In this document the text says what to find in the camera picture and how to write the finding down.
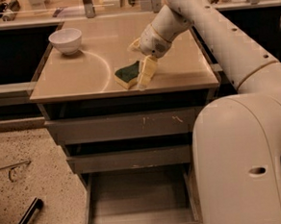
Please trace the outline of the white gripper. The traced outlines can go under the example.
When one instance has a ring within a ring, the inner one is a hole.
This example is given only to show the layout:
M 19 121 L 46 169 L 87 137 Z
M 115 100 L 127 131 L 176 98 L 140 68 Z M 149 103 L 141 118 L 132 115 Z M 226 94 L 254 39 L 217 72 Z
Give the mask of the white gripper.
M 140 63 L 138 87 L 147 87 L 158 68 L 157 59 L 162 58 L 170 49 L 171 43 L 158 35 L 155 29 L 148 25 L 135 41 L 129 46 L 129 51 L 140 50 L 146 56 Z

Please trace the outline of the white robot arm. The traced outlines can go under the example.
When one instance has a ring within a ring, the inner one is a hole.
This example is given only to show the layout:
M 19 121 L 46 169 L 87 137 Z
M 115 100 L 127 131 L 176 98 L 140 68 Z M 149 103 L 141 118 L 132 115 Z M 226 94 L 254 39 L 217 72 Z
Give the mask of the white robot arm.
M 161 58 L 192 26 L 236 90 L 193 126 L 203 224 L 281 224 L 281 62 L 208 0 L 166 0 L 133 46 Z

